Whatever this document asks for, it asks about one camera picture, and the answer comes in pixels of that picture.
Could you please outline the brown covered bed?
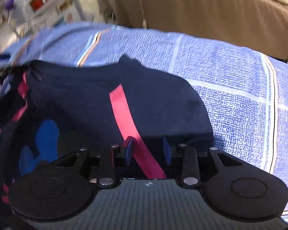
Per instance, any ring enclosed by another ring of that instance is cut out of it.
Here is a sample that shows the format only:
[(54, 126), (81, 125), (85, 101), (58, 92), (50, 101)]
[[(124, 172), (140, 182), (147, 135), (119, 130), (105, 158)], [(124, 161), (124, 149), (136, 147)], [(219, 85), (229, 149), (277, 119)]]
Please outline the brown covered bed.
[(274, 0), (98, 0), (119, 25), (181, 32), (288, 59), (288, 6)]

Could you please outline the blue plaid bedsheet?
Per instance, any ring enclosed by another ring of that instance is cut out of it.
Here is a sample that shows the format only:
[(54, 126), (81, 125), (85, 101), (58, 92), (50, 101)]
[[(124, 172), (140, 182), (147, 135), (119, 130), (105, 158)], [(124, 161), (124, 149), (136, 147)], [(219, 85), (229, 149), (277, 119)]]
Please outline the blue plaid bedsheet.
[[(288, 64), (257, 51), (182, 33), (77, 22), (9, 46), (0, 67), (38, 59), (97, 67), (128, 55), (180, 76), (208, 109), (215, 145), (288, 186)], [(288, 204), (282, 214), (288, 222)]]

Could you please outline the navy Minnie Mouse shirt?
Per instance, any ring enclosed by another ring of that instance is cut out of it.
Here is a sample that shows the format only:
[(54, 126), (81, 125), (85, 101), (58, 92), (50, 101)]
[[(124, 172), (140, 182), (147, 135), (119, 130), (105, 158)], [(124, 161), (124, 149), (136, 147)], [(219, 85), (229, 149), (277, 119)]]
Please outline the navy Minnie Mouse shirt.
[[(121, 56), (99, 67), (15, 66), (0, 96), (0, 229), (196, 229), (197, 187), (166, 179), (163, 138), (204, 154), (205, 104), (183, 78)], [(100, 154), (132, 136), (116, 187), (97, 185)]]

